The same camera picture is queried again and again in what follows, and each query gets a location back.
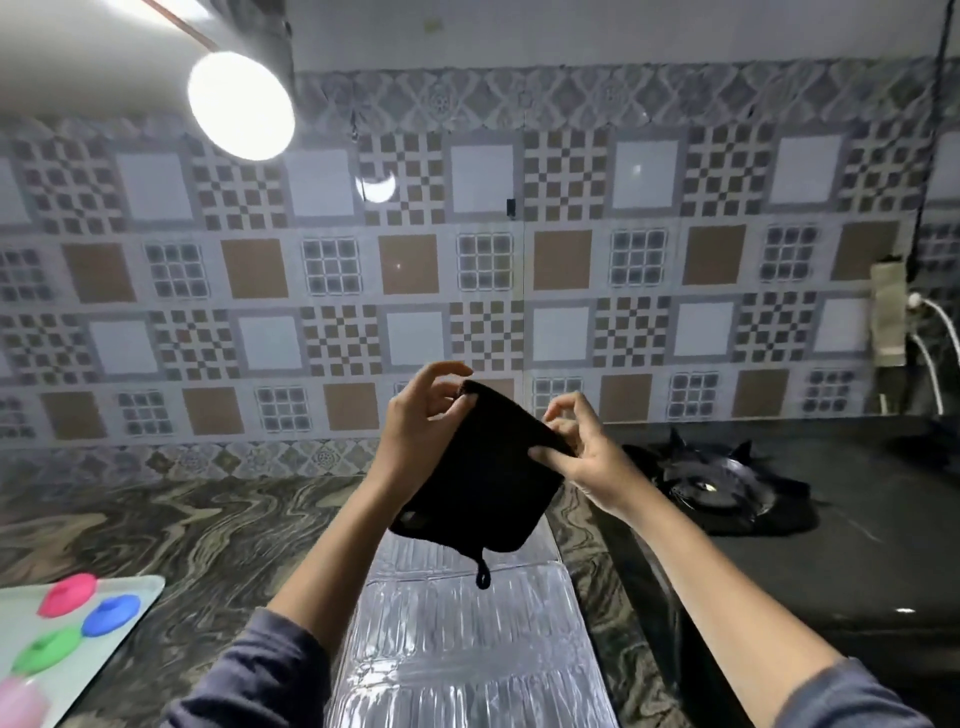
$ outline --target person's right hand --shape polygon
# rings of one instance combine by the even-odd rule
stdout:
[[[573,410],[576,420],[560,417]],[[623,520],[631,494],[652,487],[623,449],[603,431],[593,407],[580,392],[560,395],[550,402],[543,421],[576,453],[564,455],[552,448],[530,448],[530,457],[560,473],[600,508]]]

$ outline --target pink lid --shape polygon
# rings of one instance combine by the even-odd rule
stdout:
[[[86,604],[96,591],[96,576],[92,573],[75,573],[50,587],[36,613],[48,619],[62,617]]]
[[[50,701],[33,680],[8,677],[0,682],[0,726],[39,728]]]

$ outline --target hand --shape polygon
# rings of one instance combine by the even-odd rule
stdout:
[[[559,418],[569,409],[573,410],[576,420]],[[577,456],[570,457],[551,448],[530,448],[530,457],[573,481],[603,510],[626,520],[630,496],[637,486],[653,486],[603,431],[587,398],[580,392],[560,395],[546,408],[543,421],[566,440]]]
[[[436,469],[453,433],[476,403],[476,395],[457,398],[459,382],[436,381],[437,377],[471,374],[473,370],[459,361],[427,364],[387,405],[387,423],[367,479],[386,488],[397,511]]]

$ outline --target rolled-up sleeve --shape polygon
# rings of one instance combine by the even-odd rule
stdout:
[[[774,728],[933,728],[857,660],[844,660],[797,688]]]
[[[316,728],[330,697],[330,664],[316,639],[258,609],[196,688],[166,710],[161,728]]]

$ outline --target white cable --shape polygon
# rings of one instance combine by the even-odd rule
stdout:
[[[957,329],[953,326],[953,322],[950,320],[947,312],[938,303],[921,296],[916,291],[911,293],[907,298],[908,308],[916,308],[920,303],[926,303],[926,305],[930,306],[930,308],[936,311],[937,315],[943,319],[944,324],[947,326],[947,332],[950,335],[950,342],[953,344],[953,353],[957,357],[957,364],[960,365],[960,338],[957,338]]]
[[[937,402],[937,414],[943,417],[944,414],[944,398],[940,394],[940,380],[937,378],[937,368],[933,366],[933,359],[930,358],[930,352],[924,344],[924,340],[920,338],[916,332],[910,331],[907,334],[913,343],[917,345],[917,348],[920,349],[920,354],[924,357],[924,363],[926,364],[926,370],[930,372],[930,386],[933,387],[933,399]]]

